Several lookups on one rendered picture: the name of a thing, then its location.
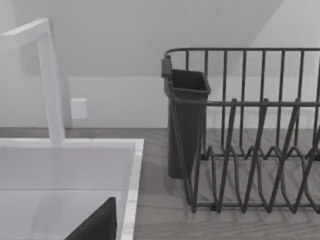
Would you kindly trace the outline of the dark grey cutlery holder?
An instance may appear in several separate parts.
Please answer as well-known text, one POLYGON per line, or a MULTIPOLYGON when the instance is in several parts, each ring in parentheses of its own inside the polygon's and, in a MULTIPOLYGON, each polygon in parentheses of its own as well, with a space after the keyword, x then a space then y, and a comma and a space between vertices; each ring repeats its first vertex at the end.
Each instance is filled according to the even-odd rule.
MULTIPOLYGON (((180 99, 199 101, 201 98, 207 99, 211 93, 207 76, 200 71, 173 69, 172 81, 174 95, 180 99)), ((199 106, 177 103, 176 111, 187 176, 190 176, 197 149, 199 106)), ((167 164, 169 177, 182 179, 175 124, 171 109, 168 110, 167 164)))

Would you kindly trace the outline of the white wall outlet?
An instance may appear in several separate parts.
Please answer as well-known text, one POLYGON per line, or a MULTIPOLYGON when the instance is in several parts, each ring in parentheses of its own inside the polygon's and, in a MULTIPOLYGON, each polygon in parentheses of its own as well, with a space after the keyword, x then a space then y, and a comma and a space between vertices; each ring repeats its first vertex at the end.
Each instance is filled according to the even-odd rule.
POLYGON ((73 120, 84 120, 88 118, 86 98, 72 98, 70 100, 70 108, 73 120))

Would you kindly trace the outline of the white sink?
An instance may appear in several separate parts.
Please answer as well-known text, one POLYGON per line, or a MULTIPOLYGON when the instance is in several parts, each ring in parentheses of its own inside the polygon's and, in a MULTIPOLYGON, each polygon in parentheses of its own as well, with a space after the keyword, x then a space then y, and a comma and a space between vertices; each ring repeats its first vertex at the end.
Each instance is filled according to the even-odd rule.
POLYGON ((134 240, 142 138, 66 138, 0 147, 0 240, 64 240, 116 198, 116 240, 134 240))

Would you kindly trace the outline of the tall white tap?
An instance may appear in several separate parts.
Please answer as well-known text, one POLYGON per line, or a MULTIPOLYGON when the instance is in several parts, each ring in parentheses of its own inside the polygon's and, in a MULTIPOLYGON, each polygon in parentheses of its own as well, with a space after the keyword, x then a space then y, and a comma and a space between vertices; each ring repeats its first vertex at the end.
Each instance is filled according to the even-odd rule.
POLYGON ((16 49, 36 41, 42 91, 48 123, 48 138, 0 138, 0 148, 59 148, 66 139, 60 76, 52 22, 38 18, 0 35, 0 48, 16 49))

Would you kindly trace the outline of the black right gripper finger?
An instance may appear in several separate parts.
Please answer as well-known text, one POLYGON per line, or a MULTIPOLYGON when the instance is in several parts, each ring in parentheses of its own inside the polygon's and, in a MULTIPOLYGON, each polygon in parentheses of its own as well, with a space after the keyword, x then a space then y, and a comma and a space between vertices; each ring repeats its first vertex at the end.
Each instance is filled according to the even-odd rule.
POLYGON ((109 197, 64 240, 116 240, 117 204, 109 197))

